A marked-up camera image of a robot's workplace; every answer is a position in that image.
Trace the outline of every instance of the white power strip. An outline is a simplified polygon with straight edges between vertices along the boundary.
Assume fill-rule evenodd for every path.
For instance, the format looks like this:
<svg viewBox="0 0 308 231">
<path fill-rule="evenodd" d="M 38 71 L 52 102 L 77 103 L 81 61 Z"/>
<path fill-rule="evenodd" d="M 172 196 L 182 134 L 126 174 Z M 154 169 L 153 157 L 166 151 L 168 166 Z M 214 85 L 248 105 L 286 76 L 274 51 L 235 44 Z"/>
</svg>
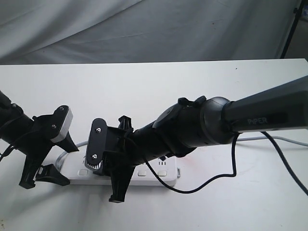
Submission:
<svg viewBox="0 0 308 231">
<path fill-rule="evenodd" d="M 84 166 L 85 155 L 85 148 L 80 148 L 79 152 L 69 153 L 64 160 L 61 174 L 66 176 L 71 184 L 111 185 L 110 177 L 94 175 Z M 175 157 L 167 158 L 165 161 L 156 159 L 149 163 L 164 182 L 170 186 L 175 185 L 177 178 L 180 177 Z M 162 186 L 146 164 L 135 168 L 129 185 Z"/>
</svg>

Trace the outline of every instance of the power strip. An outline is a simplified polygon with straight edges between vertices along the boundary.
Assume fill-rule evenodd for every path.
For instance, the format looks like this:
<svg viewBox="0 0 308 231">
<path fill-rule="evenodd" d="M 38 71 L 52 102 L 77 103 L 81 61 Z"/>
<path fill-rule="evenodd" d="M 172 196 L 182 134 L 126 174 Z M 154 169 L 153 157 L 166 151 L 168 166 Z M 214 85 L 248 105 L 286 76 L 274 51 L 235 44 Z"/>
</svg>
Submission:
<svg viewBox="0 0 308 231">
<path fill-rule="evenodd" d="M 71 184 L 78 185 L 111 185 L 107 176 L 94 175 L 93 172 L 84 166 L 85 149 L 79 152 L 69 153 L 63 162 L 61 174 L 66 176 Z M 160 159 L 149 162 L 161 179 L 170 186 L 174 186 L 177 178 L 180 177 L 180 170 L 176 165 L 176 158 Z M 129 185 L 162 186 L 155 178 L 146 164 L 135 168 Z"/>
</svg>

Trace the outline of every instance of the white table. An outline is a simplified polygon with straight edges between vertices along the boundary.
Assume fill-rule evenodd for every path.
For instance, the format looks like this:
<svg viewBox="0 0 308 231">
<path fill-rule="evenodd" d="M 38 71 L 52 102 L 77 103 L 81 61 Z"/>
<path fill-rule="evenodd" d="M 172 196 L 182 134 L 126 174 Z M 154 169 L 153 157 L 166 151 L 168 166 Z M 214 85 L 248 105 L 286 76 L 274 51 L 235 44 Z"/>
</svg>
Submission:
<svg viewBox="0 0 308 231">
<path fill-rule="evenodd" d="M 237 100 L 308 74 L 305 60 L 258 60 L 161 64 L 0 66 L 0 89 L 28 116 L 69 105 L 75 143 L 88 138 L 92 120 L 134 128 L 155 120 L 178 97 L 224 96 Z M 308 142 L 306 130 L 272 132 Z M 256 133 L 242 135 L 254 136 Z M 308 186 L 308 153 L 279 141 L 295 173 Z M 7 144 L 0 143 L 0 151 Z M 53 148 L 52 163 L 62 152 Z M 307 230 L 308 198 L 283 166 L 269 141 L 239 144 L 238 176 L 218 179 L 189 195 L 160 187 L 130 187 L 126 201 L 108 202 L 110 186 L 66 186 L 37 182 L 18 186 L 25 156 L 14 151 L 0 163 L 1 231 L 273 231 Z M 231 172 L 231 146 L 199 148 L 178 159 L 179 189 L 192 189 Z"/>
</svg>

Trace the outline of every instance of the white fabric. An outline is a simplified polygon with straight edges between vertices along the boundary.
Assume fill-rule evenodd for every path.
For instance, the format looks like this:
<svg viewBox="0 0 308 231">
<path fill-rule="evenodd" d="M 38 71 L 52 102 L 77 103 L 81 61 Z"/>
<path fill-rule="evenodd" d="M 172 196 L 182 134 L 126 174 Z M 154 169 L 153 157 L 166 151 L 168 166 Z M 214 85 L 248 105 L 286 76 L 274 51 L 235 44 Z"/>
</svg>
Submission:
<svg viewBox="0 0 308 231">
<path fill-rule="evenodd" d="M 11 0 L 6 4 L 13 2 L 22 4 L 12 12 L 9 7 L 0 10 L 3 64 L 279 58 L 299 4 L 299 0 Z"/>
</svg>

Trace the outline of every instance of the white cable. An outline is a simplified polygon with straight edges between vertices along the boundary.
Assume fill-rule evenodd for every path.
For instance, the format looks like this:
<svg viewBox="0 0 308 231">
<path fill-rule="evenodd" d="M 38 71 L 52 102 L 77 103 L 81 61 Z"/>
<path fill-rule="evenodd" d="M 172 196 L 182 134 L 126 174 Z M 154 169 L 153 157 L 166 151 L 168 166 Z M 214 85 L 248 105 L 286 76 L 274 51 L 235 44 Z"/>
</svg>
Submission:
<svg viewBox="0 0 308 231">
<path fill-rule="evenodd" d="M 282 141 L 286 141 L 286 142 L 289 142 L 289 143 L 293 143 L 293 144 L 297 144 L 297 145 L 301 145 L 301 146 L 304 146 L 304 147 L 308 147 L 308 143 L 303 143 L 303 142 L 299 142 L 299 141 L 294 141 L 294 140 L 291 140 L 291 139 L 287 139 L 285 137 L 281 137 L 281 136 L 272 136 L 275 140 L 282 140 Z M 249 138 L 240 138 L 238 139 L 237 141 L 258 141 L 258 140 L 267 140 L 267 137 L 265 136 L 259 136 L 259 137 L 249 137 Z M 79 147 L 82 147 L 82 146 L 85 146 L 88 144 L 88 141 L 84 141 L 84 142 L 81 142 L 81 143 L 78 143 L 76 145 L 77 148 Z M 63 157 L 65 157 L 67 154 L 67 152 L 62 152 L 58 158 L 56 159 L 55 161 L 55 164 L 54 166 L 56 167 L 56 169 L 58 171 L 61 170 L 62 168 L 62 165 L 63 165 L 63 162 L 61 162 L 61 160 L 63 159 Z"/>
<path fill-rule="evenodd" d="M 87 144 L 88 144 L 88 141 L 84 141 L 84 142 L 81 142 L 81 143 L 76 144 L 76 147 L 77 147 L 77 148 L 80 148 L 80 147 L 85 146 L 85 145 L 87 145 Z M 56 167 L 56 169 L 57 169 L 58 171 L 60 171 L 61 168 L 62 168 L 62 165 L 63 165 L 63 162 L 64 162 L 64 161 L 61 162 L 61 160 L 63 159 L 64 156 L 66 156 L 66 154 L 67 154 L 67 152 L 62 152 L 62 153 L 58 156 L 58 158 L 56 159 L 56 162 L 54 163 L 54 166 Z"/>
</svg>

